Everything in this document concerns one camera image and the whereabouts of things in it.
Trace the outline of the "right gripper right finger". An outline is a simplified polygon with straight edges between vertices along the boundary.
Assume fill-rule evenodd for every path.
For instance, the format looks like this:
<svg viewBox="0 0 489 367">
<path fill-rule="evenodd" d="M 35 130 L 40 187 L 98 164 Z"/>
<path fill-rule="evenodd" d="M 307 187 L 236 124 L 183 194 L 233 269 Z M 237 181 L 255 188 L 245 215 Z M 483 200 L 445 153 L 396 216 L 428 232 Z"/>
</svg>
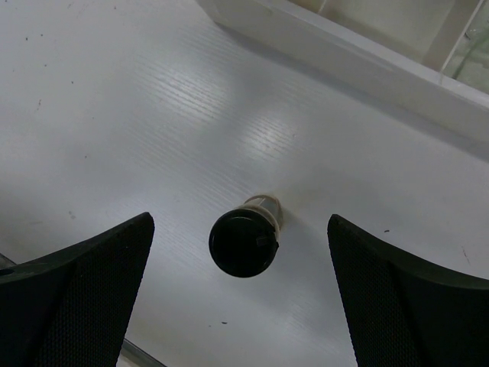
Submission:
<svg viewBox="0 0 489 367">
<path fill-rule="evenodd" d="M 488 281 L 334 214 L 329 250 L 359 366 L 486 366 Z"/>
</svg>

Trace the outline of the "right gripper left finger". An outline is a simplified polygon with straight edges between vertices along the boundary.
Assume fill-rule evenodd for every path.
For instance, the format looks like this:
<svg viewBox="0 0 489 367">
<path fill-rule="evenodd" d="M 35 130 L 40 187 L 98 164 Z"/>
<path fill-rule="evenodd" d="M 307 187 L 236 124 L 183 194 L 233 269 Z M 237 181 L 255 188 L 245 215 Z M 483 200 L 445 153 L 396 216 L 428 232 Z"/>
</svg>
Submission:
<svg viewBox="0 0 489 367">
<path fill-rule="evenodd" d="M 3 366 L 114 366 L 154 237 L 142 213 L 1 270 Z"/>
</svg>

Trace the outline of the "spice jar black lid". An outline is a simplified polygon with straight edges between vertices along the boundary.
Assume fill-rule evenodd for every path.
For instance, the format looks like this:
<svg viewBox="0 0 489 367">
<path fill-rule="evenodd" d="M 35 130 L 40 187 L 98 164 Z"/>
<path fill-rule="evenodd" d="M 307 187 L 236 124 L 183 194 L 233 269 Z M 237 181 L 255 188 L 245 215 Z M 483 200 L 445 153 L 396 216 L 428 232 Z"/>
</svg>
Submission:
<svg viewBox="0 0 489 367">
<path fill-rule="evenodd" d="M 255 277 L 274 260 L 282 226 L 280 201 L 270 194 L 252 196 L 215 221 L 209 233 L 212 260 L 233 277 Z"/>
</svg>

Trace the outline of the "glass oil bottle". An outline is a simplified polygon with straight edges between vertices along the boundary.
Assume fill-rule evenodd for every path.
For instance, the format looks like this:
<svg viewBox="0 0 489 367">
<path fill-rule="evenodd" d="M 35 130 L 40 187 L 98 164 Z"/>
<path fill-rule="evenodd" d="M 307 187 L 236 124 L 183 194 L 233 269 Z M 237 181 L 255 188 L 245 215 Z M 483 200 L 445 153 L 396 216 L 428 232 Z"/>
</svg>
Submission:
<svg viewBox="0 0 489 367">
<path fill-rule="evenodd" d="M 483 1 L 442 74 L 488 94 L 488 1 Z"/>
</svg>

